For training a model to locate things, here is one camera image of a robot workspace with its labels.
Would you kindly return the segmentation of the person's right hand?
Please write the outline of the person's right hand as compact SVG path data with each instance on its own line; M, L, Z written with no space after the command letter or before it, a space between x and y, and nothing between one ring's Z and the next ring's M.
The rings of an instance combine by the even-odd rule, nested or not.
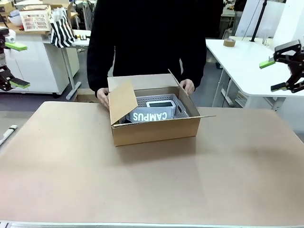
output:
M100 88L96 92L97 99L107 109L109 109L108 93L109 93L109 89L108 88Z

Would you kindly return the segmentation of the person's left hand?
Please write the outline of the person's left hand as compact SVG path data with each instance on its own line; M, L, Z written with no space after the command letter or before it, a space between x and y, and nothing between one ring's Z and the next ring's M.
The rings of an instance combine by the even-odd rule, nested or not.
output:
M190 79L185 79L180 82L180 86L185 90L188 96L195 91L194 83Z

